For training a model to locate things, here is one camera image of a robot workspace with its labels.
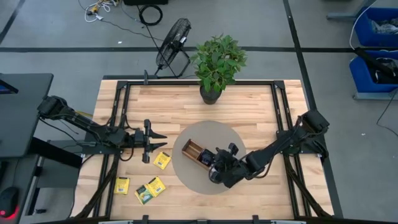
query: gray circular mat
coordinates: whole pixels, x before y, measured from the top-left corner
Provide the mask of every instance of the gray circular mat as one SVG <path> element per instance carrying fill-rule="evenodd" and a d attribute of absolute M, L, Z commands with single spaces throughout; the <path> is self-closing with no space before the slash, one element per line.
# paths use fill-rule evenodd
<path fill-rule="evenodd" d="M 228 149 L 229 144 L 233 142 L 239 148 L 236 158 L 240 159 L 246 154 L 246 148 L 239 135 L 226 124 L 217 121 L 201 121 L 181 132 L 175 140 L 172 152 L 174 171 L 189 189 L 207 195 L 228 190 L 224 184 L 212 183 L 206 169 L 182 154 L 182 148 L 189 139 L 214 153 L 216 153 L 216 147 Z"/>

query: small wooden box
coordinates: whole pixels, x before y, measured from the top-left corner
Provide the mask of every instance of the small wooden box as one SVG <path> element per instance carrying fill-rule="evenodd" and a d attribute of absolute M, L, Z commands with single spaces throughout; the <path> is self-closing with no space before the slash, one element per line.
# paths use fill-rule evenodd
<path fill-rule="evenodd" d="M 209 170 L 210 168 L 208 166 L 204 165 L 198 160 L 201 152 L 204 150 L 205 150 L 204 147 L 199 146 L 198 144 L 194 143 L 191 139 L 189 139 L 182 148 L 182 154 L 186 155 L 189 159 L 196 162 L 199 166 L 205 168 L 206 170 Z"/>

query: potted plant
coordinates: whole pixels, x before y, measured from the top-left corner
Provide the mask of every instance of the potted plant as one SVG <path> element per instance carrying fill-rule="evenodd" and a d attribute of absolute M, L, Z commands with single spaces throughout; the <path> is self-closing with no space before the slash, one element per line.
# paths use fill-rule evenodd
<path fill-rule="evenodd" d="M 238 47 L 237 40 L 222 34 L 197 45 L 197 49 L 191 60 L 200 79 L 200 94 L 206 104 L 212 105 L 227 85 L 235 84 L 234 74 L 246 66 L 246 52 Z"/>

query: green leaves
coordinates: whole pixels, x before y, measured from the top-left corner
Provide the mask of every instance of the green leaves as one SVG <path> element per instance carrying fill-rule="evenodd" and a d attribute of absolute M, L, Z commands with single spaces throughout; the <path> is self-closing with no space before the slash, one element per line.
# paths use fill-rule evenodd
<path fill-rule="evenodd" d="M 238 41 L 230 35 L 213 36 L 203 45 L 197 45 L 198 52 L 190 59 L 195 67 L 199 84 L 206 91 L 222 91 L 235 83 L 234 74 L 246 66 L 246 53 L 238 47 Z"/>

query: black plant pot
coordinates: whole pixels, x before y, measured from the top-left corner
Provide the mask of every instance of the black plant pot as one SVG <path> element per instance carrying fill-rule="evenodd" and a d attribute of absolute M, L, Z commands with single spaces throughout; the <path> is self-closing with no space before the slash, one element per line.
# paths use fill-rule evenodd
<path fill-rule="evenodd" d="M 200 95 L 203 98 L 203 101 L 208 105 L 213 105 L 217 102 L 218 98 L 221 96 L 221 91 L 214 91 L 212 88 L 209 92 L 206 92 L 205 87 L 200 87 Z"/>

